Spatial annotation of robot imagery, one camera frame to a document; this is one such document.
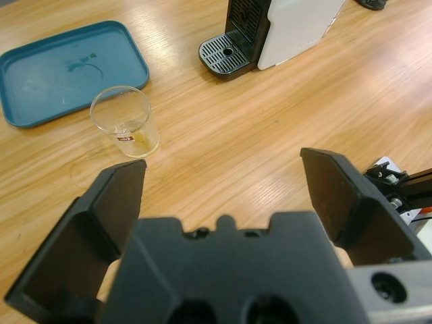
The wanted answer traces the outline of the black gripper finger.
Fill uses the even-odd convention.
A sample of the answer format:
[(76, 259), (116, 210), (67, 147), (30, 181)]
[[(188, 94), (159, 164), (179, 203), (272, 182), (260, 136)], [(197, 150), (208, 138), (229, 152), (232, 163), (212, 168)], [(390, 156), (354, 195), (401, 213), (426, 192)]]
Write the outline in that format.
[(430, 169), (410, 175), (382, 162), (361, 173), (339, 153), (302, 148), (300, 156), (313, 207), (354, 265), (431, 260), (401, 216), (431, 206)]
[(37, 323), (96, 323), (98, 292), (140, 214), (146, 162), (108, 167), (73, 200), (5, 295)]

